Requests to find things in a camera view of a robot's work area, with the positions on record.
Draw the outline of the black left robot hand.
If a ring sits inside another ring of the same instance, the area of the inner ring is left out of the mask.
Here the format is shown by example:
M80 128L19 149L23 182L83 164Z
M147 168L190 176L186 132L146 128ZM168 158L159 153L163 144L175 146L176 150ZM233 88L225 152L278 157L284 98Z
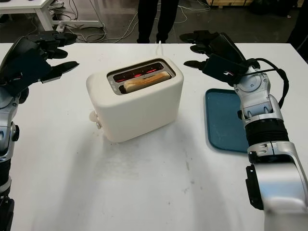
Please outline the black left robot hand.
M74 44L76 40L75 34L55 30L20 37L0 65L0 84L9 85L26 77L33 77L34 82L60 78L62 74L77 67L78 63L73 61L52 67L47 60L66 58L68 53L60 48Z

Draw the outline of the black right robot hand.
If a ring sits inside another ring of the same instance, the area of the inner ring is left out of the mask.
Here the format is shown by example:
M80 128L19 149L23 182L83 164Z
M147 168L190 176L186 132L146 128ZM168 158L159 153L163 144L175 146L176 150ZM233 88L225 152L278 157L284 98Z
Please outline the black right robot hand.
M225 33L196 30L180 35L180 40L192 44L191 51L194 53L205 54L208 57L215 54L237 64L246 61L244 55Z

